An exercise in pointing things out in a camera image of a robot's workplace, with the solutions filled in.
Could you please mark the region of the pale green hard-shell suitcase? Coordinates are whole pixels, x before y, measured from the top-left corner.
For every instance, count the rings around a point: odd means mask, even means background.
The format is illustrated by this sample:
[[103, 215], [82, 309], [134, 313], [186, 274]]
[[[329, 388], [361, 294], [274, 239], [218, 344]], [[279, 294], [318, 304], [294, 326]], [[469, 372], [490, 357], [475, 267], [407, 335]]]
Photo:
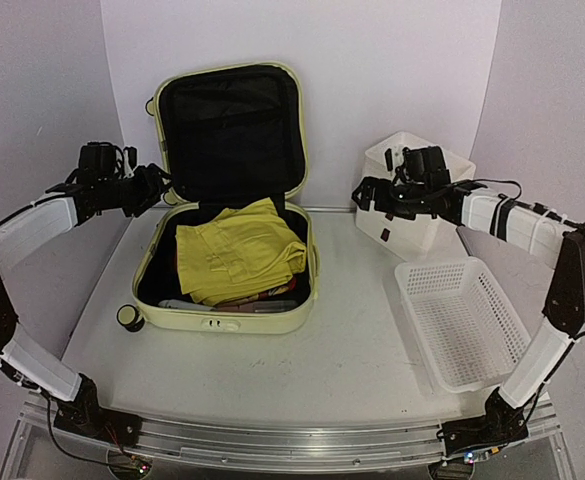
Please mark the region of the pale green hard-shell suitcase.
[[[184, 331], [284, 334], [308, 319], [318, 295], [319, 254], [306, 210], [294, 196], [308, 173], [302, 92], [285, 65], [257, 63], [190, 73], [165, 80], [148, 101], [163, 165], [172, 176], [169, 211], [157, 224], [132, 283], [133, 300], [117, 322], [135, 332], [145, 325]], [[213, 311], [180, 291], [175, 231], [197, 226], [222, 210], [269, 198], [307, 246], [306, 269], [296, 288], [265, 300], [295, 300], [294, 310], [274, 314]], [[161, 308], [166, 299], [189, 309]]]

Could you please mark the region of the yellow garment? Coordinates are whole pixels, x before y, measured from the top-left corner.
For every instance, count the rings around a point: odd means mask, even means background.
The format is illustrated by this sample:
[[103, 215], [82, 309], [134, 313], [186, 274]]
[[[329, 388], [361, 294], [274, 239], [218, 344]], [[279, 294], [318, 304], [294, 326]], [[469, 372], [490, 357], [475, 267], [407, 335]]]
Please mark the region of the yellow garment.
[[289, 283], [306, 269], [306, 243], [269, 198], [226, 208], [213, 220], [175, 231], [180, 291], [216, 306]]

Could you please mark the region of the white perforated plastic basket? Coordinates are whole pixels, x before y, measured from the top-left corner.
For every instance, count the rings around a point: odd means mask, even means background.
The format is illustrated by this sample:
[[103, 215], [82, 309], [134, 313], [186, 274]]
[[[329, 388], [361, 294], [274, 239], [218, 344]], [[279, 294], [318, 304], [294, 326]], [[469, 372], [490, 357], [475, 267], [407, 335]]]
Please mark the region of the white perforated plastic basket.
[[452, 394], [479, 391], [514, 370], [531, 338], [482, 260], [406, 262], [394, 276], [436, 387]]

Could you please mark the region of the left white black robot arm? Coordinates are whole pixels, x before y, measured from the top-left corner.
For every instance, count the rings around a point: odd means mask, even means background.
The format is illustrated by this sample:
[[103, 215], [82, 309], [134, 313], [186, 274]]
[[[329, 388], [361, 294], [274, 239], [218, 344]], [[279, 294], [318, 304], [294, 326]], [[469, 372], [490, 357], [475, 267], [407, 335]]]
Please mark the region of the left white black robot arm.
[[171, 186], [154, 164], [130, 175], [115, 168], [75, 169], [39, 199], [0, 221], [0, 371], [18, 386], [57, 405], [54, 425], [83, 437], [132, 447], [141, 418], [100, 405], [96, 383], [63, 363], [20, 323], [4, 280], [10, 270], [46, 243], [106, 210], [139, 217]]

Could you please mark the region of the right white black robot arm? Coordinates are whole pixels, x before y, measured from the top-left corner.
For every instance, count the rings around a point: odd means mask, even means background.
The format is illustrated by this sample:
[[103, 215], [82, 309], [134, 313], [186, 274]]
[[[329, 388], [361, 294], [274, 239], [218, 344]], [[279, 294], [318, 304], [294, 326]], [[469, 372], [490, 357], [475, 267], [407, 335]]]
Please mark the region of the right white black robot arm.
[[524, 439], [540, 394], [585, 337], [585, 221], [499, 193], [484, 179], [431, 186], [367, 176], [351, 197], [364, 211], [406, 220], [428, 215], [484, 233], [551, 270], [541, 324], [518, 364], [490, 393], [481, 415], [447, 421], [440, 430], [447, 458]]

